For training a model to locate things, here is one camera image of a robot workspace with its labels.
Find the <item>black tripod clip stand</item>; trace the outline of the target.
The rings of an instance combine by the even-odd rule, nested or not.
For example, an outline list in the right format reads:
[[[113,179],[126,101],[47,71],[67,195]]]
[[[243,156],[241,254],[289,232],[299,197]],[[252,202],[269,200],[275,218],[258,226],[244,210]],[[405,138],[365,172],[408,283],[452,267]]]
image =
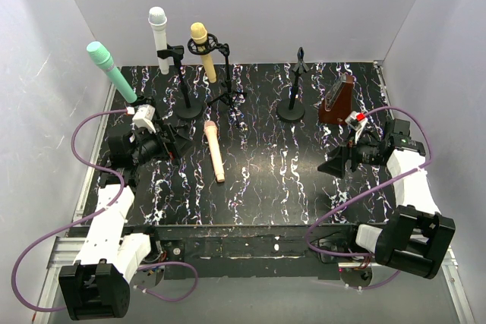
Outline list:
[[[140,105],[151,105],[155,108],[155,115],[153,117],[153,125],[156,128],[156,130],[161,129],[163,126],[172,126],[171,124],[165,123],[164,119],[160,115],[160,113],[157,110],[157,104],[155,99],[152,96],[138,96],[137,100],[133,103],[130,104],[130,106],[137,108]]]

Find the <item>pink microphone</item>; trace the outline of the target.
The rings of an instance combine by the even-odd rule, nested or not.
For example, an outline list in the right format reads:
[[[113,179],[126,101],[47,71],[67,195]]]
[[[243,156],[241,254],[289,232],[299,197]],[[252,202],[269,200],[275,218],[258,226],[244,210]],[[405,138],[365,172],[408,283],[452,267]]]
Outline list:
[[[213,163],[213,170],[216,176],[216,181],[218,183],[222,183],[225,181],[225,172],[222,165],[222,156],[219,148],[218,128],[214,121],[204,122],[204,134],[210,148],[210,155]]]

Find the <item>black round base holder stand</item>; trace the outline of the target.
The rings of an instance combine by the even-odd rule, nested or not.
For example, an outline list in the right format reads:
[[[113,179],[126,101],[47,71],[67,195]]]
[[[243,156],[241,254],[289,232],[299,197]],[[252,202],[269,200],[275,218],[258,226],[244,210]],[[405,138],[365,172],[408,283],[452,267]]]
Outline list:
[[[178,86],[183,96],[184,103],[175,104],[173,107],[175,115],[183,121],[192,121],[199,118],[203,112],[202,104],[189,96],[188,85],[185,82],[181,62],[184,58],[184,46],[170,46],[167,49],[158,50],[157,56],[160,60],[172,58],[175,69],[178,73]]]

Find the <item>black round base clip stand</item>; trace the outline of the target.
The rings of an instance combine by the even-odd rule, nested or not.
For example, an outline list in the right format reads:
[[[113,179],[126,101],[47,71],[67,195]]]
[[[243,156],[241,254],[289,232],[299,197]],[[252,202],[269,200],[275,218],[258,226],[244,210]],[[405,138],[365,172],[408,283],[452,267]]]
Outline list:
[[[305,116],[305,107],[297,100],[299,77],[309,71],[309,67],[305,64],[304,56],[305,51],[300,47],[297,51],[297,62],[292,69],[295,78],[290,89],[290,97],[281,100],[276,108],[278,118],[284,122],[300,121]]]

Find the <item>black tripod shock mount stand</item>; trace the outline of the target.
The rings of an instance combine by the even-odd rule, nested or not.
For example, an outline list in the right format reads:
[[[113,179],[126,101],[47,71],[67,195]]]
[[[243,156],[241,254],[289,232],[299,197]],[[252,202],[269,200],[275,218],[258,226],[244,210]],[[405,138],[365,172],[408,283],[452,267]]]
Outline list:
[[[237,126],[237,128],[241,128],[241,122],[238,118],[238,111],[236,108],[236,100],[239,98],[239,96],[242,96],[243,98],[247,97],[247,93],[245,91],[238,91],[234,90],[232,87],[232,77],[230,76],[229,73],[229,55],[230,55],[230,48],[228,43],[220,43],[217,39],[216,36],[214,36],[212,33],[208,33],[208,41],[209,41],[209,51],[210,53],[217,50],[219,51],[225,58],[225,79],[223,81],[223,86],[226,88],[226,90],[221,93],[219,96],[216,98],[211,99],[209,102],[207,102],[207,106],[212,108],[214,104],[217,102],[222,102],[229,108],[230,115],[233,117],[233,124]],[[188,41],[188,51],[193,54],[193,55],[199,55],[199,51],[196,50],[196,45],[190,39]]]

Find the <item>green microphone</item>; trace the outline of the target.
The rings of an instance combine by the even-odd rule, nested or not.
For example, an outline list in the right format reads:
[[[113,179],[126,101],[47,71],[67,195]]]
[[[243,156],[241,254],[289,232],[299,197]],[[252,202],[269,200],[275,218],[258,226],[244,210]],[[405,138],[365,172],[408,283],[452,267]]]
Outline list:
[[[127,103],[135,102],[136,93],[116,67],[108,49],[101,42],[93,41],[87,45],[86,50],[93,63],[106,74],[125,101]]]

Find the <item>large yellow microphone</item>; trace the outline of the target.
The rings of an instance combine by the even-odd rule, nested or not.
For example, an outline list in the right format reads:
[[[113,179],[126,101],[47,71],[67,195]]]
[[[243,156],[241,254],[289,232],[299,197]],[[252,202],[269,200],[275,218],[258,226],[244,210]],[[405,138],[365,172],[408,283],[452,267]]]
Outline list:
[[[199,51],[206,76],[210,83],[216,82],[216,71],[213,64],[212,56],[209,51],[208,32],[201,22],[193,23],[190,27],[191,39]]]

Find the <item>white microphone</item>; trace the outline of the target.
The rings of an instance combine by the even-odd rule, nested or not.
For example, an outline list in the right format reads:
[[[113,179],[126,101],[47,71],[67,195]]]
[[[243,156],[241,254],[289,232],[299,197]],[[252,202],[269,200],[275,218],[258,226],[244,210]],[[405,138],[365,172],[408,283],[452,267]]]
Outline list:
[[[161,74],[169,73],[169,62],[167,58],[160,58],[158,51],[167,49],[166,24],[167,16],[161,7],[155,6],[149,10],[148,23],[152,28],[153,37],[156,47],[156,56]]]

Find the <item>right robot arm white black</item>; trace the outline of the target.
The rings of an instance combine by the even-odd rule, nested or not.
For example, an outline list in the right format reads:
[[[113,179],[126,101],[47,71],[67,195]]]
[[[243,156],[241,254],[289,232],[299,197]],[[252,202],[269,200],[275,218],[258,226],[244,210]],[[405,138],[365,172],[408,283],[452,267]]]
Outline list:
[[[423,143],[410,136],[410,123],[387,121],[382,138],[361,140],[365,117],[348,118],[350,138],[331,152],[319,172],[344,178],[346,167],[355,171],[361,164],[384,166],[393,180],[396,208],[383,228],[360,224],[355,245],[374,255],[377,263],[399,271],[432,279],[438,272],[456,230],[455,222],[440,213],[434,202],[425,171]]]

